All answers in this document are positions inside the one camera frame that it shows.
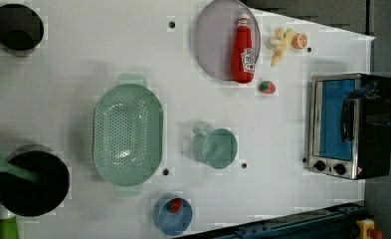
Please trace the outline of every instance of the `light blue cup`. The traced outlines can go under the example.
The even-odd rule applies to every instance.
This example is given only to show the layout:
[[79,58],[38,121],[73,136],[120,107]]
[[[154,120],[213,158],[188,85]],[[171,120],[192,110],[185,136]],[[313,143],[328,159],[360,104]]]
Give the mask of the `light blue cup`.
[[[171,213],[167,207],[176,198],[181,200],[182,205],[175,213]],[[192,221],[192,207],[185,199],[167,193],[155,204],[154,221],[164,234],[179,235],[188,228]]]
[[235,160],[238,142],[232,132],[224,128],[194,127],[193,153],[197,160],[222,169]]

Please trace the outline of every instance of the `oven handle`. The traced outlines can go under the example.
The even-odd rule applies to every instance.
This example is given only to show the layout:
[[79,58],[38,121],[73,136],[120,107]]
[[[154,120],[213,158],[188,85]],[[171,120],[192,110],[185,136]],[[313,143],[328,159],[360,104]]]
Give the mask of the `oven handle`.
[[340,131],[341,140],[353,140],[354,101],[344,100],[341,109]]

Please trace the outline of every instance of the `white table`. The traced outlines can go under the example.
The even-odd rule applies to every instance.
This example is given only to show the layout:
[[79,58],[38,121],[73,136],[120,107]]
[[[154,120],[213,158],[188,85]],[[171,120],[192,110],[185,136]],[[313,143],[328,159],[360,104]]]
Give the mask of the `white table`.
[[[162,238],[152,219],[162,191],[190,200],[194,216],[184,234],[364,199],[364,180],[310,173],[301,159],[310,77],[368,73],[372,38],[253,10],[263,42],[277,27],[290,27],[308,35],[312,52],[290,49],[272,68],[263,45],[254,81],[242,86],[209,77],[197,63],[192,36],[208,2],[32,1],[48,32],[27,58],[0,47],[0,146],[6,154],[33,142],[50,147],[72,184],[52,213],[20,217],[21,238]],[[165,112],[160,167],[134,197],[114,195],[91,152],[96,103],[123,72],[145,76]],[[278,91],[262,95],[260,80]],[[237,135],[230,167],[214,170],[193,159],[191,128],[201,121]]]

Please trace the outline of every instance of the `black pot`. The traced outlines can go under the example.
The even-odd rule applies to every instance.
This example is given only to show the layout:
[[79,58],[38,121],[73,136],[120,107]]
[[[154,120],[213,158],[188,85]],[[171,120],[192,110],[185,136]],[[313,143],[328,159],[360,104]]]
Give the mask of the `black pot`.
[[15,51],[34,49],[42,40],[44,25],[29,7],[7,4],[0,7],[0,43]]
[[16,152],[9,163],[36,172],[36,184],[8,173],[0,173],[0,201],[21,216],[40,216],[54,210],[68,194],[70,175],[65,164],[47,150]]

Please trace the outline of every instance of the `colander handle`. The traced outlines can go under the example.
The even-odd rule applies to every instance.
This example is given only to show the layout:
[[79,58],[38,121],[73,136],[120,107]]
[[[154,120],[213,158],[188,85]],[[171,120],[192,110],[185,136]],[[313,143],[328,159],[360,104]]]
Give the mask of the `colander handle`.
[[113,186],[114,195],[117,197],[129,197],[139,195],[142,191],[143,183],[134,186],[122,187]]
[[134,73],[122,73],[118,76],[118,82],[122,84],[137,84],[146,87],[146,78]]

